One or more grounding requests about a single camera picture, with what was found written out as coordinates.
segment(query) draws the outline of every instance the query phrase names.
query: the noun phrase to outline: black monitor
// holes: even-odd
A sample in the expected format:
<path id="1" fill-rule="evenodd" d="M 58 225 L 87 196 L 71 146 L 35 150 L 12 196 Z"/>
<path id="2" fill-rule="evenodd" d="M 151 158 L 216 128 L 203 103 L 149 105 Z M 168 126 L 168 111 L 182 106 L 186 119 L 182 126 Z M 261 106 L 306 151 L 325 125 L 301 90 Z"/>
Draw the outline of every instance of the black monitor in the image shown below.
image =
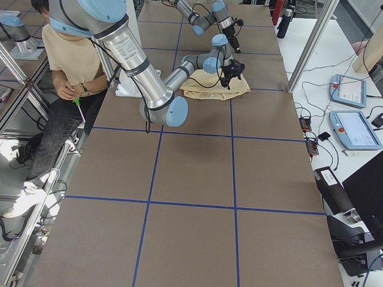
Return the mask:
<path id="1" fill-rule="evenodd" d="M 344 189 L 375 240 L 383 240 L 383 152 L 343 181 Z"/>

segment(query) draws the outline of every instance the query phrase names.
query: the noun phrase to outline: white shoe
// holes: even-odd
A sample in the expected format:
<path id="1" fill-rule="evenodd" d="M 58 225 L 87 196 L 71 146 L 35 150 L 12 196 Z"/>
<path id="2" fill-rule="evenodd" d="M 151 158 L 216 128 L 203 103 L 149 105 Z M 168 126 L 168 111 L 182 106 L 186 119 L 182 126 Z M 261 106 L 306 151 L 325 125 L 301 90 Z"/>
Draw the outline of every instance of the white shoe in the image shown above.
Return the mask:
<path id="1" fill-rule="evenodd" d="M 24 190 L 20 193 L 16 202 L 11 208 L 5 211 L 2 216 L 5 218 L 14 218 L 23 215 L 33 205 L 44 201 L 46 192 L 31 182 L 25 182 Z"/>

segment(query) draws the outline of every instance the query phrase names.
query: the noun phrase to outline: shirt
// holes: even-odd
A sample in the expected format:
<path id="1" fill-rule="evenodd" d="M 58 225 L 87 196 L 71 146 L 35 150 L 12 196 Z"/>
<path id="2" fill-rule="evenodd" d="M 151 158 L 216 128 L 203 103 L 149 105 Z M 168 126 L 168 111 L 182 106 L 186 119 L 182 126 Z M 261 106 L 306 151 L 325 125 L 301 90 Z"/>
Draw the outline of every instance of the shirt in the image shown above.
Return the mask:
<path id="1" fill-rule="evenodd" d="M 49 67 L 63 71 L 72 86 L 95 79 L 100 59 L 93 44 L 78 36 L 65 36 L 47 24 L 42 29 Z"/>

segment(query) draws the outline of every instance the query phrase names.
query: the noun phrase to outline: jeans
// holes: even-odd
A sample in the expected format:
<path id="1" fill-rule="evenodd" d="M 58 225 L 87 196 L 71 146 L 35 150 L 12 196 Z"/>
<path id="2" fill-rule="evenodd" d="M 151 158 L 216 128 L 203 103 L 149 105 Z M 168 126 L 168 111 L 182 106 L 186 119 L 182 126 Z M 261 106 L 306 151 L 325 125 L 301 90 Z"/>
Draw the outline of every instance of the jeans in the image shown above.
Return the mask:
<path id="1" fill-rule="evenodd" d="M 80 99 L 80 108 L 86 120 L 84 125 L 86 135 L 89 135 L 95 123 L 106 93 L 107 90 L 104 90 L 99 94 Z M 48 122 L 29 167 L 26 181 L 33 182 L 37 188 L 44 186 L 45 182 L 41 181 L 41 177 L 51 171 L 65 141 L 82 122 L 80 111 L 71 100 L 58 98 L 50 105 Z"/>

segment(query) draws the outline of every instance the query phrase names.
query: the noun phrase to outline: folded cloth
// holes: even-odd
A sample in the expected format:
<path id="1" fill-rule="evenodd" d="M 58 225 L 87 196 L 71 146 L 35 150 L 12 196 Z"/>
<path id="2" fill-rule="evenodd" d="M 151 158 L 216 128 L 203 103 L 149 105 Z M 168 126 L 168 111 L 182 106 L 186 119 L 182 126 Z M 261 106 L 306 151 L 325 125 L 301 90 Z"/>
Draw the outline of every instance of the folded cloth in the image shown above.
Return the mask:
<path id="1" fill-rule="evenodd" d="M 213 86 L 217 80 L 218 75 L 208 74 L 204 70 L 196 70 L 190 78 L 194 78 L 206 87 Z M 184 96 L 192 99 L 199 100 L 227 100 L 233 97 L 239 96 L 240 94 L 248 93 L 250 91 L 249 85 L 247 84 L 243 75 L 241 80 L 233 78 L 230 81 L 230 90 L 221 86 L 218 83 L 212 88 L 204 88 L 199 85 L 196 81 L 188 79 L 180 89 L 184 90 Z"/>

